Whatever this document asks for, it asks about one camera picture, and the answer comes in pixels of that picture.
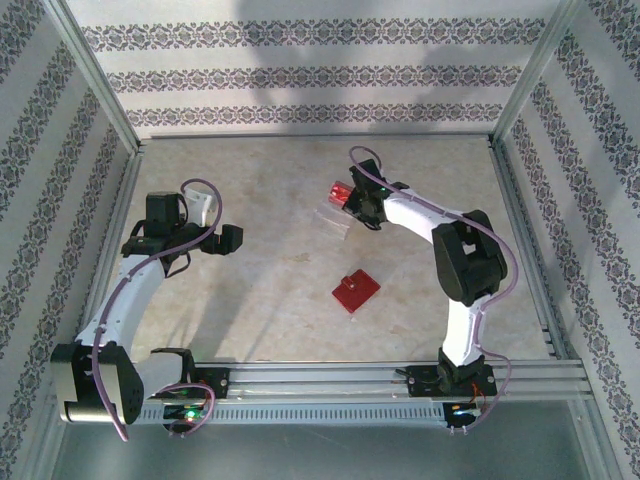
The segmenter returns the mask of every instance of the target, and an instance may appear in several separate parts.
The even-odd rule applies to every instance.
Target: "red block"
[[[331,187],[331,192],[329,193],[329,201],[334,205],[342,208],[344,204],[347,202],[349,195],[351,195],[352,187],[346,185],[342,182],[336,182]]]
[[[332,293],[349,313],[353,313],[378,290],[380,290],[378,282],[364,270],[357,270],[353,275],[344,277],[342,283]]]

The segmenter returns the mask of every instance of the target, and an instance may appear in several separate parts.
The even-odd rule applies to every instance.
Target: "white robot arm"
[[[130,278],[134,267],[149,257],[172,247],[193,243],[210,227],[207,212],[214,198],[189,188],[184,195],[157,192],[147,195],[146,218],[138,222],[122,248],[115,285],[123,278],[129,283],[115,298],[104,327],[100,326],[108,299],[103,302],[87,327],[71,344],[57,345],[51,356],[60,414],[70,422],[109,422],[108,415],[97,395],[91,374],[91,349],[96,329],[104,328],[100,340],[99,364],[106,392],[115,405],[123,424],[131,424],[140,413],[144,399],[157,394],[168,385],[195,382],[195,364],[187,349],[160,348],[151,352],[144,361],[133,364],[129,358],[133,339],[144,312],[165,278],[184,271],[191,262],[188,250],[152,260]],[[180,203],[186,214],[180,214]],[[212,233],[190,249],[204,253],[227,255],[236,251],[243,241],[243,230],[234,225],[223,225],[220,235]],[[172,263],[186,256],[186,267],[170,273]]]
[[[384,181],[373,159],[361,162],[359,167]],[[447,335],[438,352],[439,383],[443,391],[451,391],[483,368],[480,342],[484,322],[478,326],[476,318],[481,307],[498,291],[500,281],[507,275],[507,266],[494,240],[438,210],[467,217],[490,230],[491,223],[480,210],[464,214],[445,210],[430,201],[427,203],[435,210],[426,208],[416,202],[421,197],[405,184],[393,184],[402,194],[392,193],[364,176],[360,169],[351,167],[350,171],[355,188],[342,192],[344,211],[371,230],[380,230],[384,222],[401,225],[434,246],[438,280],[449,297]]]
[[[406,189],[406,192],[414,198],[418,196],[410,188]],[[389,223],[405,227],[431,244],[433,244],[433,230],[439,225],[454,221],[397,193],[392,193],[386,198],[383,205]],[[442,351],[454,365],[469,365],[482,355],[473,343],[473,328],[480,306],[489,298],[490,296],[483,296],[471,306],[449,299],[447,336],[442,344]],[[478,339],[481,341],[482,332],[479,332]]]

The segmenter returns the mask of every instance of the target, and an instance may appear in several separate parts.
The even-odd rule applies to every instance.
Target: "transparent plastic piece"
[[[354,223],[355,219],[351,215],[324,199],[313,214],[312,225],[315,230],[328,237],[344,240]]]

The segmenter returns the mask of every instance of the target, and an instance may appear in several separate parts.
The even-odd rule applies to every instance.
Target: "marble floor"
[[[486,140],[480,137],[217,138],[153,140],[125,235],[144,217],[148,192],[206,178],[219,188],[223,223],[244,228],[226,257],[193,255],[187,272],[152,299],[132,349],[189,347],[196,361],[432,360],[446,332],[447,297],[431,246],[401,227],[346,229],[321,213],[335,180],[350,183],[354,144],[382,157],[387,178],[452,209],[489,214],[515,248]],[[362,268],[380,291],[354,315],[331,291]],[[548,358],[524,276],[490,312],[486,348],[515,359]]]

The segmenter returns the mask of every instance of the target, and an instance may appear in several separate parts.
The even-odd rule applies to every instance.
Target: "patterned wallpaper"
[[[79,326],[128,160],[38,0],[0,0],[0,479],[19,477],[53,345]]]
[[[640,478],[638,4],[585,1],[506,148],[625,478]]]
[[[488,133],[558,2],[109,3],[69,1],[145,138]]]

